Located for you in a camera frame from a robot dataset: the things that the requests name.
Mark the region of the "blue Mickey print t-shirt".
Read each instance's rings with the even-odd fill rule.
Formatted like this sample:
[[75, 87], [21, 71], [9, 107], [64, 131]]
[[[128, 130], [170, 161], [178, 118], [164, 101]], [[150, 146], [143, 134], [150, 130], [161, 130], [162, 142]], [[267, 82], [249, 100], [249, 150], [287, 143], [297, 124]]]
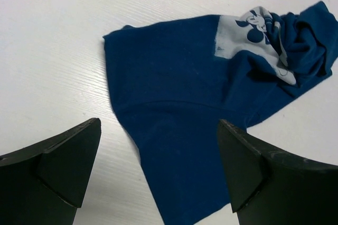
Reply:
[[328, 78], [337, 20], [323, 2], [281, 16], [258, 6], [127, 25], [104, 40], [112, 108], [163, 222], [195, 224], [230, 201], [219, 120], [247, 129]]

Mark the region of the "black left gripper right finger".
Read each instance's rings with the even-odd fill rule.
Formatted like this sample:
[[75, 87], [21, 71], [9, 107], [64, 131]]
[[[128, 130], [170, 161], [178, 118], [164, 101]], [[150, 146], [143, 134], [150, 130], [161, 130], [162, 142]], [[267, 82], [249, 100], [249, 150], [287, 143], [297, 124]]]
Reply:
[[287, 152], [226, 120], [217, 138], [240, 224], [337, 224], [337, 166]]

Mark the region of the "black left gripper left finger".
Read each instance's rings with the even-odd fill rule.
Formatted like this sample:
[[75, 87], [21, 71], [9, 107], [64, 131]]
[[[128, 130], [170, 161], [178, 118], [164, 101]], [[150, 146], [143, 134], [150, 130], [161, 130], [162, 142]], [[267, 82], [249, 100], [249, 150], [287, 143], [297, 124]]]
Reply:
[[91, 118], [1, 156], [1, 224], [73, 224], [101, 137]]

